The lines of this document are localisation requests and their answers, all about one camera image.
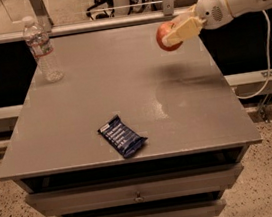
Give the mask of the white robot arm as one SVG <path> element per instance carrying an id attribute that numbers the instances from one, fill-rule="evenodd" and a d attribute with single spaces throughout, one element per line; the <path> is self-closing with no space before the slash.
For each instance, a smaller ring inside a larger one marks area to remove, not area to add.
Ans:
<path id="1" fill-rule="evenodd" d="M 159 26 L 156 39 L 161 48 L 175 50 L 202 29 L 215 30 L 244 13 L 272 9 L 272 0 L 198 0 L 173 20 Z"/>

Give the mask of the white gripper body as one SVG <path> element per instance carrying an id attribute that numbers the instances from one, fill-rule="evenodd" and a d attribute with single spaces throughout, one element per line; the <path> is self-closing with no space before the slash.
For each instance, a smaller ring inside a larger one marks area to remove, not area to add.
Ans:
<path id="1" fill-rule="evenodd" d="M 196 15 L 205 21 L 203 28 L 217 29 L 233 20 L 227 0 L 198 0 Z"/>

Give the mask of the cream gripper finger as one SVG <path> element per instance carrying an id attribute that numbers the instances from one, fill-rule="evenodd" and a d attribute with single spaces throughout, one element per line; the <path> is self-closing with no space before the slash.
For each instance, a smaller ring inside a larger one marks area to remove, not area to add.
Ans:
<path id="1" fill-rule="evenodd" d="M 193 38 L 201 32 L 203 25 L 206 23 L 204 19 L 189 18 L 180 24 L 174 24 L 170 31 L 162 37 L 162 43 L 166 47 L 173 47 L 176 44 L 182 43 L 182 41 Z"/>
<path id="2" fill-rule="evenodd" d="M 172 22 L 174 24 L 180 24 L 183 23 L 184 21 L 187 21 L 189 18 L 197 18 L 198 15 L 196 14 L 196 5 L 193 4 L 189 8 L 186 9 L 184 12 L 180 12 L 177 17 L 173 18 Z"/>

